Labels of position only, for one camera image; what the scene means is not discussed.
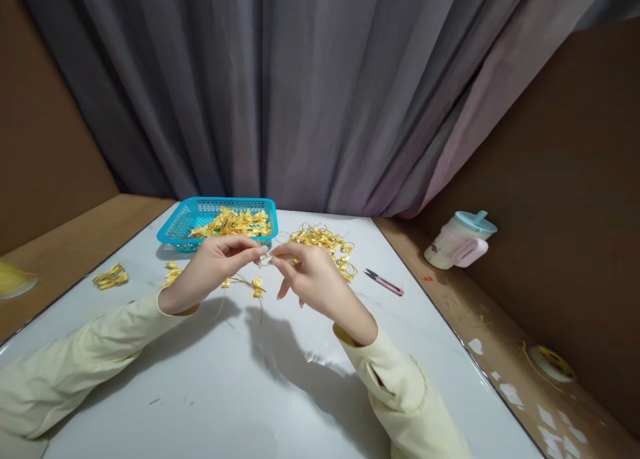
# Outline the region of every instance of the blue cup lid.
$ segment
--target blue cup lid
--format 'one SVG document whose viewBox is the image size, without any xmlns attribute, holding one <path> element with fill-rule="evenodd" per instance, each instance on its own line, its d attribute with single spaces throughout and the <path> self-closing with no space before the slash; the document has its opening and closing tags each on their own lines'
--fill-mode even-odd
<svg viewBox="0 0 640 459">
<path fill-rule="evenodd" d="M 480 211 L 477 214 L 458 211 L 453 215 L 457 223 L 479 234 L 495 234 L 498 232 L 498 228 L 486 220 L 485 217 L 487 217 L 487 211 Z"/>
</svg>

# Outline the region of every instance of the blue plastic basket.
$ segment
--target blue plastic basket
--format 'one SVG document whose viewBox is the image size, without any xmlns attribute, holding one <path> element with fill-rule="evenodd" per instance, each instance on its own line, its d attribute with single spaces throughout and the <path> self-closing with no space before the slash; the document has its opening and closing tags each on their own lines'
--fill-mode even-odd
<svg viewBox="0 0 640 459">
<path fill-rule="evenodd" d="M 251 239 L 260 244 L 271 247 L 271 239 L 278 235 L 278 217 L 275 213 L 275 203 L 271 199 L 257 199 L 246 197 L 190 197 L 183 200 L 171 217 L 158 232 L 158 240 L 164 244 L 171 244 L 180 252 L 195 252 L 204 239 L 184 237 L 189 235 L 192 227 L 199 227 L 212 222 L 220 214 L 220 207 L 228 207 L 232 211 L 251 210 L 251 213 L 265 211 L 271 224 L 270 236 L 260 236 Z"/>
</svg>

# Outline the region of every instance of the wooden board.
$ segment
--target wooden board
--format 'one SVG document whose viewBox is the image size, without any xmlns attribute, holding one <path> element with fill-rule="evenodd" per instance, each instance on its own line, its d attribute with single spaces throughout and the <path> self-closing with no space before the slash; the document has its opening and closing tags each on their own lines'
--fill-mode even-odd
<svg viewBox="0 0 640 459">
<path fill-rule="evenodd" d="M 0 254 L 119 192 L 21 0 L 0 0 Z"/>
<path fill-rule="evenodd" d="M 640 436 L 640 18 L 573 33 L 417 222 L 486 209 L 468 269 Z"/>
<path fill-rule="evenodd" d="M 463 270 L 438 270 L 425 260 L 431 239 L 413 222 L 382 217 L 374 222 L 548 458 L 558 457 L 549 453 L 552 436 L 560 439 L 552 443 L 563 458 L 572 447 L 579 451 L 574 458 L 640 457 L 640 444 L 580 385 L 555 383 L 536 372 L 523 351 L 523 345 L 536 341 Z M 473 340 L 482 354 L 469 347 Z M 545 421 L 549 417 L 553 427 Z"/>
<path fill-rule="evenodd" d="M 121 194 L 1 257 L 34 274 L 38 284 L 22 296 L 0 300 L 0 344 L 174 202 Z"/>
</svg>

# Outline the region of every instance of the table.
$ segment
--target table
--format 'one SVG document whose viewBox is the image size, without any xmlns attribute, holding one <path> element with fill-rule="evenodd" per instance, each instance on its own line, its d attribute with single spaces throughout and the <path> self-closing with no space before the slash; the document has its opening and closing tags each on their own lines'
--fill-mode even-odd
<svg viewBox="0 0 640 459">
<path fill-rule="evenodd" d="M 182 268 L 191 256 L 155 237 L 175 207 L 97 268 L 105 272 L 122 262 L 128 284 L 98 291 L 91 278 L 80 281 L 5 344 L 0 366 L 102 312 L 155 294 L 165 282 L 165 262 L 176 260 Z M 360 271 L 354 292 L 421 364 L 474 457 L 542 457 L 370 219 L 278 211 L 278 222 L 289 233 L 303 222 L 348 233 L 355 243 L 351 262 Z M 399 298 L 369 279 L 365 268 L 402 287 L 405 295 Z M 226 292 L 214 291 L 197 314 L 147 346 L 56 426 L 45 459 L 388 457 L 388 437 L 331 322 L 309 307 L 300 310 L 292 292 L 277 302 L 281 276 L 273 266 L 249 264 L 241 274 L 263 278 L 261 323 L 251 289 L 234 284 Z"/>
</svg>

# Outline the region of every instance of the scissors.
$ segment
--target scissors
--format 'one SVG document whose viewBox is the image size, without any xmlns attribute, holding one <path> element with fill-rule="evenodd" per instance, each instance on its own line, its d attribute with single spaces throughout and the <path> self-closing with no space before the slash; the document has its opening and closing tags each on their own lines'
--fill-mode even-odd
<svg viewBox="0 0 640 459">
<path fill-rule="evenodd" d="M 404 295 L 405 292 L 402 290 L 402 288 L 399 288 L 398 286 L 393 285 L 388 280 L 383 279 L 382 277 L 378 276 L 374 271 L 372 271 L 370 269 L 365 269 L 365 274 L 367 276 L 369 276 L 371 279 L 375 280 L 378 284 L 383 286 L 385 289 L 389 289 L 396 296 Z"/>
</svg>

